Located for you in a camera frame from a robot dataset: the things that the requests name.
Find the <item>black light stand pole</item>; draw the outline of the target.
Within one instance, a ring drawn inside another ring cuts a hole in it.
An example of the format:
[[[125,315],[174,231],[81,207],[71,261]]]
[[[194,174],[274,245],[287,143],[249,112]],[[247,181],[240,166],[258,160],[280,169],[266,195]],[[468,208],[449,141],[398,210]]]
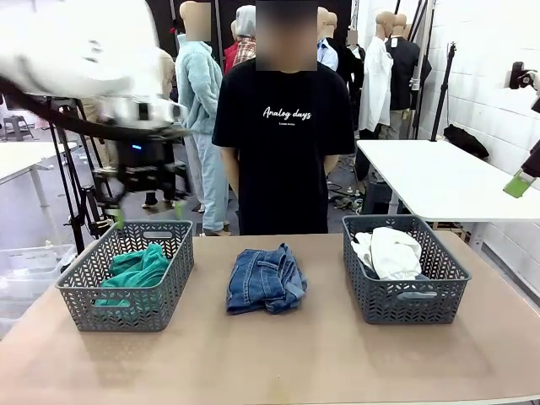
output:
[[[443,111],[443,106],[444,106],[445,99],[446,99],[446,93],[447,93],[447,90],[448,90],[449,77],[450,77],[450,74],[451,74],[451,65],[453,63],[453,59],[454,59],[455,54],[456,54],[456,42],[452,41],[452,42],[450,42],[448,44],[448,52],[447,52],[447,58],[446,58],[445,73],[444,73],[442,84],[440,86],[440,96],[439,96],[439,99],[438,99],[437,108],[436,108],[436,112],[435,112],[434,124],[433,124],[433,127],[432,127],[431,136],[430,136],[430,141],[431,142],[436,141],[436,137],[437,137],[437,133],[438,133],[439,125],[440,125],[441,114],[442,114],[442,111]]]

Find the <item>teal green top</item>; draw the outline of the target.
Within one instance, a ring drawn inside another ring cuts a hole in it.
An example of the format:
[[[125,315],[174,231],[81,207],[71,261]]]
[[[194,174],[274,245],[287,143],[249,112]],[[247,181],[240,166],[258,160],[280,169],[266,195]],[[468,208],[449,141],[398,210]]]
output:
[[[141,289],[157,285],[163,278],[169,260],[161,245],[151,243],[141,251],[131,251],[112,257],[109,274],[102,289]]]

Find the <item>dark blue denim jeans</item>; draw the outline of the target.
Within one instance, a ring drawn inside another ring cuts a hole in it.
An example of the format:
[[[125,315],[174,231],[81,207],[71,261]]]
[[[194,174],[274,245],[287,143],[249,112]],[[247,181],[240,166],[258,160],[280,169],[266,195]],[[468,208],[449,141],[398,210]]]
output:
[[[307,280],[287,244],[273,251],[245,249],[229,276],[226,312],[278,315],[298,308],[306,290]]]

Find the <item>person in black t-shirt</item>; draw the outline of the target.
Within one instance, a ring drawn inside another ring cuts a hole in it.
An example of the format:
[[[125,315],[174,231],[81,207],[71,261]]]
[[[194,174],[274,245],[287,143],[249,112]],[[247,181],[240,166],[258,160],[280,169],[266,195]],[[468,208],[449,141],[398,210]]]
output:
[[[239,167],[242,235],[328,231],[323,163],[354,151],[354,126],[346,84],[316,52],[316,0],[256,0],[256,56],[224,76],[213,130]]]

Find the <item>black case under table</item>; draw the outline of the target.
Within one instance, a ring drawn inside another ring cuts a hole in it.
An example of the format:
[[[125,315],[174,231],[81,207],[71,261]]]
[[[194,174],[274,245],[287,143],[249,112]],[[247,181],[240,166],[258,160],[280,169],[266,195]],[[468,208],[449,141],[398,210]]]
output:
[[[375,175],[367,177],[364,201],[361,214],[387,214],[392,198],[392,189],[384,180],[378,180]]]

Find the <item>light blue denim jeans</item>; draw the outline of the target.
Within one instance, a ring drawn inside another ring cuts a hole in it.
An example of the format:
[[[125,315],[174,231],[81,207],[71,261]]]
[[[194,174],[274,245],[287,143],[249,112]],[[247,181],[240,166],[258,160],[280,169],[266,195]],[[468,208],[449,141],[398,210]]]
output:
[[[372,270],[370,267],[365,267],[364,268],[365,272],[366,272],[366,275],[370,278],[373,278],[375,280],[379,280],[379,276],[378,274]],[[424,276],[422,273],[420,274],[417,274],[415,277],[414,277],[415,280],[429,280],[428,277]]]

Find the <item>large white side table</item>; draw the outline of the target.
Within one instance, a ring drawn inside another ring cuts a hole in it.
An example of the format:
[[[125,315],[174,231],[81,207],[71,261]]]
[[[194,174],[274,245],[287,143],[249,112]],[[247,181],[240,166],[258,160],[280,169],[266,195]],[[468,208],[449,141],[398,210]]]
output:
[[[503,191],[511,175],[451,143],[359,140],[359,149],[408,210],[426,221],[540,222],[540,191]]]

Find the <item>clear plastic storage box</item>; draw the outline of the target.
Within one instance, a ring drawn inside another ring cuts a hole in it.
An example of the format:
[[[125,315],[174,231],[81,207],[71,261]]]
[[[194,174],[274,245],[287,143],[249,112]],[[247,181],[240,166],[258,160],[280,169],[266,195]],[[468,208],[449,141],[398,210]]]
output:
[[[0,250],[0,340],[76,256],[75,245]]]

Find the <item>mannequin in black shirt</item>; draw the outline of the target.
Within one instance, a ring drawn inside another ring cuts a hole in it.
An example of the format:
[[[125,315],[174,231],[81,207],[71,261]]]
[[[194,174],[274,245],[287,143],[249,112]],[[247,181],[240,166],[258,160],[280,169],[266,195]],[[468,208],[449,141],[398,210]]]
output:
[[[381,136],[389,140],[400,138],[402,124],[413,106],[411,80],[419,62],[420,47],[405,38],[406,25],[407,16],[397,14],[391,37],[386,41],[386,50],[393,60],[390,125],[381,132]]]

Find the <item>person's right forearm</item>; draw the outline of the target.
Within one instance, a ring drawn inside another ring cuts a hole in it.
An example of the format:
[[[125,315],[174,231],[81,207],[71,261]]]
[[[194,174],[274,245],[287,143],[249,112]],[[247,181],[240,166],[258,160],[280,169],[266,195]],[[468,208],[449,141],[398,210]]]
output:
[[[229,185],[236,196],[239,195],[239,167],[237,164],[224,162],[224,168],[227,175]]]

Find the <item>grey metal stool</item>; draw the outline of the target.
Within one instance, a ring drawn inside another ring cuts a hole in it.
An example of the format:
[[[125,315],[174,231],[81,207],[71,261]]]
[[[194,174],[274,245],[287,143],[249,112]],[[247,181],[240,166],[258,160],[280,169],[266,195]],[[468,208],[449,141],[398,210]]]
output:
[[[31,128],[23,116],[9,116],[3,119],[4,140],[13,138],[23,142],[25,136],[34,138]]]

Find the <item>mannequin in plaid hooded top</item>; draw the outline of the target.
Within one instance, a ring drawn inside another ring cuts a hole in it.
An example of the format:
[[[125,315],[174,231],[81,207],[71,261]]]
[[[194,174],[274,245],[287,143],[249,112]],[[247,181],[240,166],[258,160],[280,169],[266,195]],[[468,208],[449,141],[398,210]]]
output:
[[[256,56],[256,6],[238,7],[230,28],[234,43],[224,50],[225,74]]]

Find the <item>white garment with black trim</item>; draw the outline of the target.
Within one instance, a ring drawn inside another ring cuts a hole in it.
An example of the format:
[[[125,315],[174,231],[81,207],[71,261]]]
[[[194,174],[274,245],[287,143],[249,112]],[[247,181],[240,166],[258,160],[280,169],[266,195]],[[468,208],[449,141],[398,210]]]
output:
[[[405,232],[379,227],[356,233],[350,245],[370,278],[408,281],[422,272],[421,245]]]

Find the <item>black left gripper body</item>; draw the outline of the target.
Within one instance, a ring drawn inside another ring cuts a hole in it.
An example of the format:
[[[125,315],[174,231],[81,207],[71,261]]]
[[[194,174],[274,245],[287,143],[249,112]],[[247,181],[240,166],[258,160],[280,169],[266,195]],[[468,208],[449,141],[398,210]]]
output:
[[[167,194],[189,194],[190,179],[184,162],[175,160],[175,139],[114,141],[116,164],[94,170],[94,189],[104,194],[109,179],[122,184],[120,194],[161,190]]]

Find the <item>grey plastic woven basket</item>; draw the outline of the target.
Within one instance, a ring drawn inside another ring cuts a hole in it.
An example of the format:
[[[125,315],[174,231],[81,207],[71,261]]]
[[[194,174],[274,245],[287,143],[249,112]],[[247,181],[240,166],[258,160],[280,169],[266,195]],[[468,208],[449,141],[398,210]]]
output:
[[[127,221],[111,226],[57,280],[81,332],[159,332],[176,308],[194,265],[189,220]],[[154,287],[102,289],[113,256],[161,245],[169,266]]]
[[[369,324],[449,324],[471,276],[413,215],[349,215],[343,222],[343,260],[364,320]],[[420,265],[429,280],[383,281],[366,275],[350,242],[356,233],[389,227],[412,236],[422,248]]]

